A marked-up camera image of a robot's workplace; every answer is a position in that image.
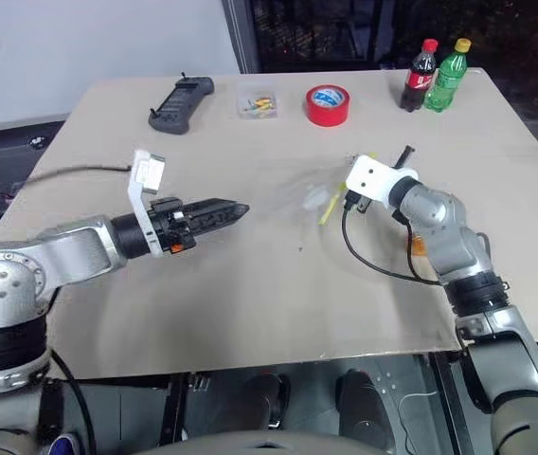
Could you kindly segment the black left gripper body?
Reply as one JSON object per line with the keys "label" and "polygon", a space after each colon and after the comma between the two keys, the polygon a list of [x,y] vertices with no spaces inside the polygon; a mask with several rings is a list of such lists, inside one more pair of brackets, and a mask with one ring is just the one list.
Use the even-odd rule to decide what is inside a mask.
{"label": "black left gripper body", "polygon": [[182,200],[175,197],[152,200],[148,214],[164,252],[177,254],[197,245]]}

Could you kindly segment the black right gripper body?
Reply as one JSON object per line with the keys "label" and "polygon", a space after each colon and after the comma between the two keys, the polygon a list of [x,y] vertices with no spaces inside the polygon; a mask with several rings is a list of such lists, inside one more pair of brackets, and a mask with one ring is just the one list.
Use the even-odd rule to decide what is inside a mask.
{"label": "black right gripper body", "polygon": [[365,214],[372,200],[355,191],[347,190],[345,194],[344,210],[356,209],[359,213]]}

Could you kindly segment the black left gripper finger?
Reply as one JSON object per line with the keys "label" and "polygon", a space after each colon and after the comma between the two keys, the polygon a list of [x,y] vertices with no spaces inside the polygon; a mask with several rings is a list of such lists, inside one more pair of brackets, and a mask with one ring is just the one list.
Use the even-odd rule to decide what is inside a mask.
{"label": "black left gripper finger", "polygon": [[237,201],[209,198],[202,201],[187,204],[185,213],[191,219],[210,219],[211,217],[221,220],[239,220],[250,207]]}
{"label": "black left gripper finger", "polygon": [[211,212],[195,215],[189,218],[189,230],[193,236],[200,236],[214,230],[227,228],[237,223],[243,217],[238,212]]}

